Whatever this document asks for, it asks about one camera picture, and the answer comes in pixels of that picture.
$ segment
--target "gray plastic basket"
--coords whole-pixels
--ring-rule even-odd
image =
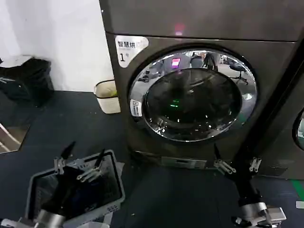
[[[77,159],[67,164],[67,166],[75,167],[86,171],[92,168],[99,154],[94,154],[82,159]],[[116,158],[112,150],[104,152],[103,161],[103,178],[106,180],[106,191],[104,192],[103,206],[89,211],[85,214],[67,220],[64,228],[75,228],[81,224],[93,221],[107,213],[114,212],[120,209],[121,203],[124,201],[125,194],[123,184],[118,174]],[[30,220],[35,220],[41,205],[46,202],[52,195],[57,185],[55,170],[50,169],[34,174],[30,180],[28,190],[28,200],[25,217]]]

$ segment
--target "washing machine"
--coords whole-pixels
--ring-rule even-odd
[[[278,97],[267,127],[253,149],[263,159],[260,173],[304,179],[304,66]]]
[[[212,166],[214,144],[233,158],[303,27],[301,1],[100,5],[129,148],[185,168]]]

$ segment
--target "green tape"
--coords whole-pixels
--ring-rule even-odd
[[[300,199],[302,201],[304,201],[304,189],[303,189],[302,184],[300,183],[300,181],[298,181],[298,180],[291,180],[291,182],[292,182],[292,184],[293,184],[293,186],[295,188],[296,193],[298,193]]]

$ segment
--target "robotic arm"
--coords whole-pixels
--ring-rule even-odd
[[[75,142],[70,144],[61,154],[54,159],[55,173],[58,185],[51,199],[41,206],[41,211],[35,222],[21,218],[14,222],[7,219],[0,221],[1,227],[13,228],[61,228],[66,219],[71,217],[73,211],[73,197],[78,189],[96,180],[102,175],[102,151],[96,159],[93,168],[82,171],[66,166],[66,159],[71,155]]]
[[[232,222],[238,227],[244,228],[278,228],[281,222],[286,220],[282,208],[267,207],[263,202],[260,192],[251,183],[254,175],[258,173],[261,164],[260,158],[251,161],[242,161],[231,167],[220,158],[219,150],[214,145],[216,160],[214,166],[233,181],[239,193],[238,205],[244,214],[243,218],[232,217]]]

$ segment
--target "white wall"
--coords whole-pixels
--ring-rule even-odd
[[[113,79],[98,0],[0,0],[0,7],[1,58],[51,60],[56,90],[92,91]]]

